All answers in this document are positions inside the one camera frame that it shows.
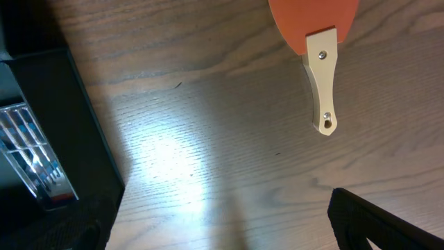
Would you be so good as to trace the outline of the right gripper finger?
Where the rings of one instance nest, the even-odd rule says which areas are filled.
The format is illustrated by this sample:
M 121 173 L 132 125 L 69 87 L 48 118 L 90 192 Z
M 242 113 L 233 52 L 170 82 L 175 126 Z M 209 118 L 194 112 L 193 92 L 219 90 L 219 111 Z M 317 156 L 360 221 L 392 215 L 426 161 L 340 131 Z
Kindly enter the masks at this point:
M 343 188 L 332 191 L 327 215 L 340 249 L 443 248 L 443 239 Z

